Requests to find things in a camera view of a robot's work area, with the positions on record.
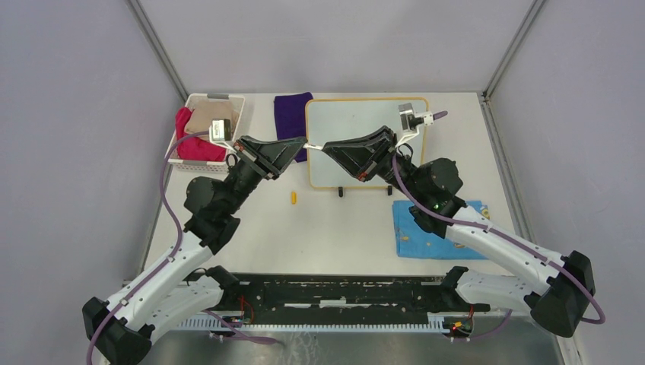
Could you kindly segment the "white orange marker pen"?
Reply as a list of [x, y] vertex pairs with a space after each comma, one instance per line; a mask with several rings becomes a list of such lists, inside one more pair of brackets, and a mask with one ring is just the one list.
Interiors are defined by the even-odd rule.
[[305, 144], [303, 148], [309, 149], [309, 150], [318, 150], [321, 151], [324, 147], [321, 145], [316, 145], [316, 144]]

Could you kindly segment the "yellow framed whiteboard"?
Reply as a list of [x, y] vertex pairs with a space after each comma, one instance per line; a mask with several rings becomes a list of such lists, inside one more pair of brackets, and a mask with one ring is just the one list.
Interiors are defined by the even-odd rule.
[[[327, 141], [358, 138], [375, 132], [382, 126], [402, 134], [399, 106], [410, 103], [416, 113], [428, 112], [430, 104], [423, 97], [360, 97], [342, 99], [313, 99], [306, 104], [307, 139], [322, 146]], [[345, 172], [322, 151], [307, 151], [310, 185], [314, 189], [385, 189], [378, 176], [359, 182]]]

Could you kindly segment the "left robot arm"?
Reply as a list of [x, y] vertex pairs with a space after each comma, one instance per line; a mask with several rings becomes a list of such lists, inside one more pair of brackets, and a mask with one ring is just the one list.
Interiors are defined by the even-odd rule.
[[234, 143], [237, 162], [225, 179], [198, 176], [186, 188], [191, 218], [178, 226], [177, 241], [150, 267], [107, 300], [96, 297], [83, 308], [92, 362], [98, 350], [111, 364], [138, 364], [152, 345], [204, 309], [231, 309], [239, 300], [233, 276], [213, 268], [190, 287], [180, 283], [218, 253], [240, 225], [235, 213], [264, 179], [277, 179], [307, 139]]

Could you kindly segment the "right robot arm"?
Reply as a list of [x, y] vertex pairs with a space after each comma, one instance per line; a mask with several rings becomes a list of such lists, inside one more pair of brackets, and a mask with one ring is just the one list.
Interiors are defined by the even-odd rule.
[[451, 269], [439, 290], [445, 308], [486, 304], [527, 313], [563, 338], [572, 337], [582, 322], [605, 322], [586, 255], [576, 250], [564, 255], [500, 228], [458, 197], [463, 181], [455, 161], [440, 157], [417, 166], [400, 147], [395, 132], [382, 127], [361, 138], [327, 142], [322, 152], [353, 178], [367, 182], [378, 176], [402, 192], [424, 232], [473, 249], [509, 272], [495, 276]]

